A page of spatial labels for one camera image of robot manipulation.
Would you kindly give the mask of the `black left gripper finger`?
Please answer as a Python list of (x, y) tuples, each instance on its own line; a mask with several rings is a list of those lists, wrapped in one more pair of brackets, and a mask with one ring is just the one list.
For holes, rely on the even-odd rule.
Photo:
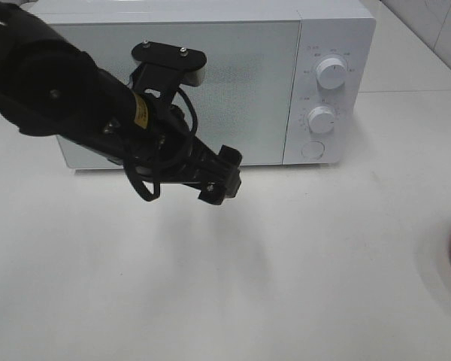
[(221, 205), (226, 198), (226, 188), (221, 179), (208, 174), (175, 174), (166, 177), (164, 174), (151, 176), (153, 193), (150, 201), (158, 199), (161, 184), (182, 184), (199, 191), (198, 198), (211, 205)]
[(198, 138), (194, 138), (192, 152), (187, 157), (190, 174), (208, 174), (221, 179), (226, 188), (226, 198), (234, 198), (241, 185), (241, 153), (231, 147), (221, 146), (215, 154)]

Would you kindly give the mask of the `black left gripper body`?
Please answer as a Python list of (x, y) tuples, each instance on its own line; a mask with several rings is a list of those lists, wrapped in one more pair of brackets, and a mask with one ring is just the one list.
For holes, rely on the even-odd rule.
[(120, 118), (125, 159), (131, 181), (151, 181), (151, 176), (190, 174), (187, 157), (197, 138), (198, 115), (183, 86), (199, 86), (206, 55), (174, 45), (144, 42), (132, 49), (138, 64), (131, 74), (131, 118)]

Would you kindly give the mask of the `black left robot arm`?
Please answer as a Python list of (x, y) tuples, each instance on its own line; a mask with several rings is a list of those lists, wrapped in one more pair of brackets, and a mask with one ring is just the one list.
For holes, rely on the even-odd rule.
[(59, 135), (121, 165), (137, 194), (157, 199), (163, 184), (182, 184), (220, 205), (241, 185), (241, 153), (212, 151), (196, 135), (184, 86), (198, 86), (207, 58), (199, 50), (144, 42), (130, 86), (44, 21), (0, 2), (0, 114), (23, 135)]

